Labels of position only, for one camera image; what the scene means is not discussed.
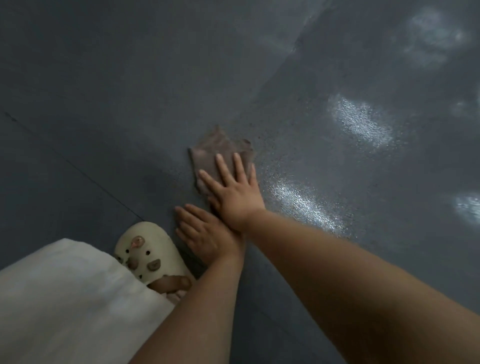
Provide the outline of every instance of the gray floor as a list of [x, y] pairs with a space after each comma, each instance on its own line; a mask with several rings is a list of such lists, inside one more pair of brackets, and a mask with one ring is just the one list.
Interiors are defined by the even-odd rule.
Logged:
[[[172, 233], [175, 205], [203, 203], [187, 147], [219, 123], [253, 141], [271, 209], [480, 311], [479, 16], [474, 0], [0, 2], [0, 267], [62, 237], [111, 252], [142, 219]], [[342, 362], [255, 248], [231, 361]]]

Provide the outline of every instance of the gray epoxy floor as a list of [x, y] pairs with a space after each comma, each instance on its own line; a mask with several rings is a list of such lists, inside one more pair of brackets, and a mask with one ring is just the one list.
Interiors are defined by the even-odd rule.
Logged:
[[[253, 141], [271, 209], [480, 311], [479, 15], [474, 0], [2, 1], [0, 266], [62, 237], [111, 252], [142, 219], [172, 233], [175, 205], [203, 203], [187, 147], [219, 123]], [[231, 359], [342, 362], [252, 247]]]

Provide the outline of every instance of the white pants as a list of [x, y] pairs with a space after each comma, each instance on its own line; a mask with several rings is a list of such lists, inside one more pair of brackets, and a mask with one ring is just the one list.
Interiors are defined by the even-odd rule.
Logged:
[[128, 363], [173, 304], [69, 239], [0, 272], [0, 363]]

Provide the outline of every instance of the brown rag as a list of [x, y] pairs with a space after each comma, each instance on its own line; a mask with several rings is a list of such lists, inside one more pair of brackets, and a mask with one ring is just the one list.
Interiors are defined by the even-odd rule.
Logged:
[[235, 176], [233, 153], [237, 152], [240, 154], [243, 167], [245, 168], [248, 177], [250, 176], [250, 169], [253, 159], [255, 158], [252, 144], [248, 140], [241, 139], [231, 141], [218, 125], [210, 134], [200, 140], [196, 146], [190, 148], [189, 152], [190, 157], [192, 158], [198, 191], [205, 196], [210, 196], [212, 193], [198, 176], [199, 170], [205, 170], [215, 180], [224, 184], [216, 167], [215, 155], [217, 153], [220, 153], [223, 156], [223, 159], [227, 163], [228, 169], [233, 176]]

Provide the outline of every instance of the finger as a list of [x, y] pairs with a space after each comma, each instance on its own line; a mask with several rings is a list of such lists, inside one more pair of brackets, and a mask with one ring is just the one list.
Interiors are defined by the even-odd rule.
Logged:
[[225, 160], [223, 159], [223, 156], [221, 154], [216, 155], [216, 166], [218, 167], [218, 171], [222, 176], [225, 186], [228, 187], [235, 184], [235, 182], [237, 182], [235, 181], [235, 178], [233, 178], [232, 174], [228, 170], [227, 164], [225, 163]]
[[215, 222], [217, 221], [217, 218], [213, 216], [211, 213], [208, 211], [205, 211], [197, 206], [186, 204], [185, 209], [190, 212], [192, 215], [195, 215], [198, 217], [201, 221], [204, 222]]
[[182, 239], [182, 241], [184, 241], [185, 244], [187, 244], [187, 246], [190, 249], [193, 249], [193, 247], [195, 245], [195, 242], [192, 239], [190, 239], [187, 235], [185, 235], [185, 233], [182, 230], [180, 230], [179, 228], [176, 228], [175, 232], [177, 233], [178, 237], [180, 239]]
[[188, 291], [192, 283], [187, 276], [167, 276], [154, 280], [148, 285], [149, 288], [162, 294], [167, 292], [176, 292], [179, 290]]
[[250, 167], [250, 180], [249, 180], [249, 185], [251, 187], [256, 188], [257, 190], [260, 190], [258, 187], [258, 182], [257, 182], [257, 171], [255, 169], [255, 165], [252, 163], [252, 166]]
[[240, 154], [233, 154], [233, 161], [235, 162], [235, 171], [237, 172], [237, 181], [242, 184], [247, 184], [247, 175], [245, 174], [245, 169], [243, 168], [243, 163], [241, 161]]
[[216, 211], [220, 211], [221, 205], [220, 205], [220, 201], [218, 200], [218, 198], [216, 198], [215, 196], [210, 196], [208, 198], [208, 202], [210, 202], [210, 204], [213, 206], [213, 208]]
[[199, 170], [198, 175], [200, 179], [206, 184], [208, 189], [212, 191], [216, 196], [220, 196], [222, 190], [225, 188], [222, 184], [218, 181], [215, 181], [212, 176], [210, 176], [204, 170]]
[[192, 239], [193, 241], [198, 239], [199, 232], [184, 221], [180, 223], [180, 230], [182, 230], [189, 239]]
[[179, 206], [175, 208], [175, 211], [177, 212], [180, 221], [186, 222], [197, 231], [202, 231], [204, 223], [198, 217]]

